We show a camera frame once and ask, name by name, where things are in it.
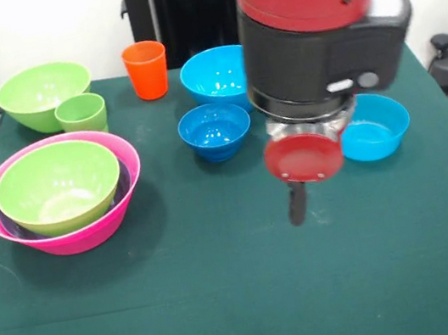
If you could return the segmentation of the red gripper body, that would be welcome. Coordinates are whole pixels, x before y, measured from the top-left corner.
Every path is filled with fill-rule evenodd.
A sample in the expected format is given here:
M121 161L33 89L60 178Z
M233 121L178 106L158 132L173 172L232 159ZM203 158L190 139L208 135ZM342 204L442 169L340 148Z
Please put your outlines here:
M268 171L282 181L314 182L331 178L342 168L340 142L321 134L299 134L270 140L264 151Z

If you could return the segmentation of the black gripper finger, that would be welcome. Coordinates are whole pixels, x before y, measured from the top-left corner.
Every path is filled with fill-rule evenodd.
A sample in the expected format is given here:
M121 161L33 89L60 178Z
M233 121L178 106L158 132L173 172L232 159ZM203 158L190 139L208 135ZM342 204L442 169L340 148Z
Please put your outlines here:
M288 182L288 216L293 226L301 226L305 221L307 194L305 184L299 181Z

